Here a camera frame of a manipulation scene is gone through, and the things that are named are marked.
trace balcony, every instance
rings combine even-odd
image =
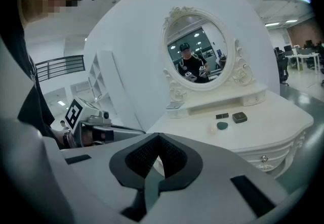
[[[83,55],[62,57],[36,64],[39,82],[53,77],[85,71]]]

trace white vanity table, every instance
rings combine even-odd
[[[207,18],[226,41],[226,66],[215,80],[208,83],[198,84],[183,78],[167,53],[168,28],[187,15]],[[271,171],[274,177],[284,173],[292,164],[296,150],[302,146],[305,129],[312,126],[313,117],[257,83],[240,55],[238,40],[218,18],[206,11],[174,8],[166,18],[160,43],[171,102],[182,106],[167,109],[148,132],[170,133],[222,147],[237,153],[261,171]],[[248,120],[235,123],[232,115],[238,112],[243,112]],[[223,113],[228,113],[229,117],[217,120],[216,115]],[[217,122],[226,122],[228,127],[219,130]]]

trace oval mirror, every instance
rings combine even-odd
[[[174,67],[188,81],[210,82],[226,66],[225,38],[215,24],[201,16],[176,20],[169,28],[167,44]]]

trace ornate white mirror frame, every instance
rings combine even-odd
[[[168,37],[171,25],[184,16],[200,16],[212,22],[223,34],[227,46],[226,65],[223,72],[208,83],[193,83],[183,78],[173,65],[168,52]],[[164,73],[170,85],[172,102],[189,102],[182,108],[197,107],[233,98],[242,98],[243,105],[252,105],[265,100],[266,86],[256,84],[252,71],[240,55],[241,47],[225,24],[211,13],[198,8],[175,7],[165,18],[160,37],[160,53],[163,56]],[[251,95],[257,94],[251,101]]]

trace brown wall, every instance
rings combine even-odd
[[[314,17],[288,28],[287,31],[293,46],[299,45],[303,48],[307,40],[312,40],[314,45],[320,40],[324,43],[323,32]]]

